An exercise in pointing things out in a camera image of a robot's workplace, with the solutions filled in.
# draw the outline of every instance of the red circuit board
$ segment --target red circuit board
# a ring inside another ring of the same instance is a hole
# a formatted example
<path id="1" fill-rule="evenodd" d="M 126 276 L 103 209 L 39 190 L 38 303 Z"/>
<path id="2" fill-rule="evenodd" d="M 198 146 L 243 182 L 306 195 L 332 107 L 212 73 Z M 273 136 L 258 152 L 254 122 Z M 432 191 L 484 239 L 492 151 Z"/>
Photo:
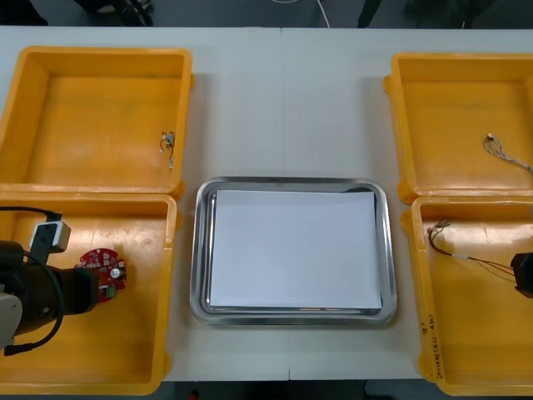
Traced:
<path id="1" fill-rule="evenodd" d="M 91 268 L 98 273 L 99 303 L 108 302 L 126 288 L 126 262 L 109 248 L 95 248 L 83 254 L 75 268 Z"/>

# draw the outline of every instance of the stainless steel tray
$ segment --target stainless steel tray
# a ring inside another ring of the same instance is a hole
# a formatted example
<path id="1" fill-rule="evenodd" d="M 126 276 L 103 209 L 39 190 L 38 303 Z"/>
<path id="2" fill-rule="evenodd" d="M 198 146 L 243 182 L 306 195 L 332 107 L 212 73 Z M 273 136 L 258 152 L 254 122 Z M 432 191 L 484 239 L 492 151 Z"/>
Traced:
<path id="1" fill-rule="evenodd" d="M 381 309 L 212 307 L 209 298 L 218 190 L 304 193 L 374 192 Z M 396 283 L 385 192 L 376 183 L 364 179 L 218 177 L 205 182 L 197 194 L 190 304 L 194 316 L 207 324 L 380 325 L 388 323 L 396 311 Z"/>

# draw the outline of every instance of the chair leg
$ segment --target chair leg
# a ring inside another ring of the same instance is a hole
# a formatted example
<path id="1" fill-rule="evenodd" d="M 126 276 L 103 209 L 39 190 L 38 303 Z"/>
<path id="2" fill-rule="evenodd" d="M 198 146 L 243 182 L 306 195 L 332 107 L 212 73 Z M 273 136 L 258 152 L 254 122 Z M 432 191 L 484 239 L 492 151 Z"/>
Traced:
<path id="1" fill-rule="evenodd" d="M 359 20 L 357 22 L 358 28 L 366 28 L 372 22 L 374 15 L 376 14 L 378 8 L 381 5 L 381 0 L 366 0 L 363 5 L 363 10 L 359 15 Z"/>

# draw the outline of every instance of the cable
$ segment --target cable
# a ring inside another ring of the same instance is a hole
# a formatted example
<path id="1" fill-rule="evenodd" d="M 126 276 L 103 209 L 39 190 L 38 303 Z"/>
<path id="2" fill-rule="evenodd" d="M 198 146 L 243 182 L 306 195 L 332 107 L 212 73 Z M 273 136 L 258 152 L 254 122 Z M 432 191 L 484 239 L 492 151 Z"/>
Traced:
<path id="1" fill-rule="evenodd" d="M 322 6 L 322 3 L 320 0 L 316 0 L 316 2 L 318 3 L 318 7 L 320 7 L 320 11 L 322 11 L 322 16 L 324 17 L 324 21 L 326 21 L 326 26 L 329 28 L 330 27 L 330 22 L 327 20 L 327 15 L 326 15 L 326 11 L 324 10 L 324 6 Z"/>
<path id="2" fill-rule="evenodd" d="M 300 0 L 286 0 L 286 1 L 283 1 L 283 0 L 270 0 L 270 1 L 274 2 L 276 4 L 293 4 L 293 3 L 298 3 Z M 322 3 L 321 3 L 320 0 L 316 0 L 316 3 L 318 4 L 318 7 L 320 7 L 320 11 L 322 12 L 322 16 L 324 17 L 324 22 L 326 23 L 326 26 L 328 28 L 331 28 L 330 22 L 327 19 L 326 10 L 324 10 L 324 6 L 322 6 Z"/>
<path id="3" fill-rule="evenodd" d="M 57 317 L 56 317 L 56 323 L 54 323 L 52 330 L 48 333 L 47 336 L 45 336 L 43 339 L 39 340 L 35 343 L 25 343 L 25 344 L 16 344 L 11 346 L 6 346 L 4 348 L 4 355 L 5 356 L 14 356 L 15 354 L 29 352 L 30 350 L 33 350 L 34 348 L 39 348 L 43 344 L 46 344 L 52 339 L 59 328 L 61 327 L 61 324 L 63 322 L 63 316 L 65 314 L 65 298 L 63 297 L 63 292 L 61 290 L 61 287 L 59 286 L 59 282 L 57 281 L 56 276 L 53 274 L 52 269 L 48 265 L 46 265 L 43 262 L 40 262 L 37 258 L 35 258 L 32 254 L 29 252 L 24 252 L 24 255 L 32 260 L 34 263 L 36 263 L 39 267 L 43 269 L 43 271 L 48 275 L 50 280 L 52 281 L 53 287 L 56 290 L 57 294 Z"/>
<path id="4" fill-rule="evenodd" d="M 501 277 L 500 275 L 494 273 L 493 271 L 489 270 L 489 268 L 488 268 L 488 267 L 493 267 L 494 269 L 497 269 L 501 273 L 506 273 L 506 274 L 511 275 L 512 277 L 514 277 L 515 274 L 512 272 L 513 268 L 511 268 L 511 267 L 509 267 L 507 265 L 500 264 L 499 262 L 494 262 L 494 261 L 490 261 L 490 260 L 484 260 L 482 258 L 466 256 L 464 254 L 453 254 L 451 252 L 447 252 L 446 250 L 443 250 L 442 248 L 438 247 L 435 244 L 436 237 L 444 230 L 444 228 L 449 227 L 450 225 L 451 225 L 451 222 L 444 219 L 444 220 L 440 221 L 439 223 L 437 223 L 436 225 L 434 225 L 433 227 L 429 227 L 427 229 L 429 243 L 430 243 L 431 247 L 436 252 L 438 252 L 440 254 L 443 254 L 445 256 L 450 256 L 450 257 L 454 257 L 454 258 L 462 258 L 462 259 L 465 259 L 465 260 L 475 261 L 478 264 L 480 264 L 484 269 L 486 269 L 490 273 L 496 275 L 497 277 L 499 277 L 501 279 L 504 279 L 504 280 L 506 280 L 508 282 L 513 282 L 510 279 L 507 279 L 505 277 Z"/>
<path id="5" fill-rule="evenodd" d="M 47 216 L 47 221 L 59 221 L 61 213 L 35 207 L 0 207 L 0 211 L 28 211 L 30 213 L 41 213 Z"/>
<path id="6" fill-rule="evenodd" d="M 491 133 L 489 133 L 488 136 L 483 141 L 483 146 L 485 146 L 485 150 L 489 154 L 502 158 L 510 163 L 519 165 L 520 167 L 527 169 L 529 173 L 533 174 L 533 167 L 530 167 L 525 162 L 518 161 L 518 160 L 515 160 L 514 158 L 507 156 L 507 154 L 503 151 L 503 145 L 501 144 L 501 142 L 498 139 L 496 139 L 494 136 L 492 136 Z"/>

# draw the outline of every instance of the white table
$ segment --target white table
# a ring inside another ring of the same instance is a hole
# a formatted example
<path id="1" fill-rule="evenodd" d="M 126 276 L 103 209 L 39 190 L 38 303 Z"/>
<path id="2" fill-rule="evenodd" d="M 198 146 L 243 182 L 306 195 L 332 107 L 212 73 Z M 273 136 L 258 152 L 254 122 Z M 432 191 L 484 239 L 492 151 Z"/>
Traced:
<path id="1" fill-rule="evenodd" d="M 0 27 L 0 108 L 29 45 L 184 47 L 192 93 L 167 380 L 418 378 L 398 168 L 382 79 L 394 53 L 533 52 L 530 31 Z M 188 306 L 193 204 L 215 176 L 370 178 L 388 195 L 398 310 L 390 327 L 209 327 Z"/>

